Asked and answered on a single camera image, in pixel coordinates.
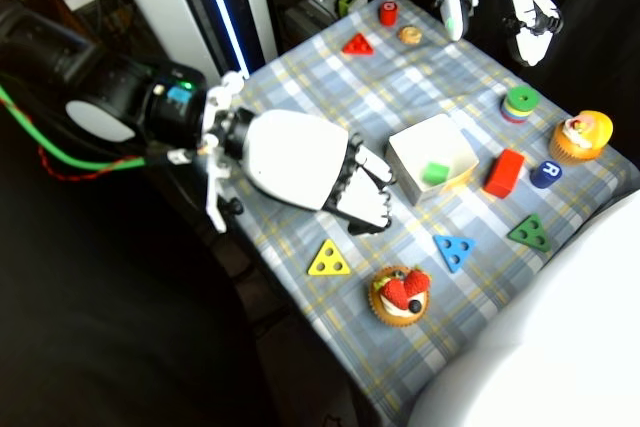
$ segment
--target yellow triangle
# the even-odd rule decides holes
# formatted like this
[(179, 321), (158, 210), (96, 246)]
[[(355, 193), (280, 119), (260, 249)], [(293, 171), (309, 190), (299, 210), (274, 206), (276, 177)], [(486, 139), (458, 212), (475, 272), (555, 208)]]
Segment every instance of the yellow triangle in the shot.
[(351, 269), (331, 239), (320, 247), (316, 258), (307, 271), (309, 275), (349, 275)]

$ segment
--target open box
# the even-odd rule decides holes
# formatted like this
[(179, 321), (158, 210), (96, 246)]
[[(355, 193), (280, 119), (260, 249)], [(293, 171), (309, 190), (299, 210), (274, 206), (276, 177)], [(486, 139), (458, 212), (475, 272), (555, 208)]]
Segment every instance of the open box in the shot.
[[(479, 162), (467, 139), (446, 114), (389, 137), (385, 157), (412, 205), (466, 182)], [(423, 180), (430, 162), (449, 167), (445, 182), (431, 185)]]

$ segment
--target checkered fabric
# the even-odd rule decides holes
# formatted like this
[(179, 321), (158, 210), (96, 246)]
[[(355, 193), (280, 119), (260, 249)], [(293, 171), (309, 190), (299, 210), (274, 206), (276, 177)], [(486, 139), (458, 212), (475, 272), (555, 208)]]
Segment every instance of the checkered fabric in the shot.
[[(377, 14), (383, 1), (372, 1), (253, 74), (236, 105), (326, 117), (362, 134), (380, 156), (390, 135), (445, 112), (480, 158), (468, 184), (417, 207), (395, 185), (392, 227), (360, 237), (350, 236), (346, 222), (328, 213), (307, 212), (262, 195), (238, 172), (226, 183), (226, 193), (242, 200), (241, 227), (383, 424), (405, 425), (424, 385), (596, 209), (632, 190), (639, 173), (607, 148), (597, 161), (564, 168), (562, 179), (549, 189), (534, 188), (528, 171), (549, 159), (552, 127), (567, 114), (542, 98), (526, 124), (506, 122), (499, 105), (520, 79), (468, 42), (449, 43), (442, 25), (408, 0), (393, 0), (398, 22), (383, 27)], [(421, 29), (419, 45), (398, 40), (396, 32), (404, 25)], [(374, 55), (341, 53), (357, 32), (373, 46)], [(515, 191), (501, 200), (484, 192), (482, 184), (504, 148), (521, 152), (526, 169)], [(549, 253), (506, 238), (533, 212), (551, 239)], [(438, 253), (434, 234), (475, 239), (472, 255), (456, 274)], [(307, 275), (327, 238), (349, 263), (350, 275)], [(374, 273), (394, 264), (420, 266), (433, 279), (428, 311), (404, 329), (380, 322), (367, 300)]]

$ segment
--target red rectangular block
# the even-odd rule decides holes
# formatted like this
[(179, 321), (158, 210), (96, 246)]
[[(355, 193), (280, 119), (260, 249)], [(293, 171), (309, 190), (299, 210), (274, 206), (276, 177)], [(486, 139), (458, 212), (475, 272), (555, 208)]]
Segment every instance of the red rectangular block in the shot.
[(504, 149), (493, 164), (493, 171), (484, 185), (484, 190), (504, 199), (515, 188), (523, 163), (522, 155), (513, 150)]

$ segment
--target red triangle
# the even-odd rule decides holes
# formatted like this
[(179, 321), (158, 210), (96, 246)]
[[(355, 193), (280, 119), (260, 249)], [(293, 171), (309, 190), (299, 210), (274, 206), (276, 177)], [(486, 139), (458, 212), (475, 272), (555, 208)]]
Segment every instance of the red triangle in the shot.
[(373, 48), (367, 42), (362, 34), (356, 34), (356, 36), (349, 41), (347, 45), (342, 48), (345, 54), (355, 55), (372, 55)]

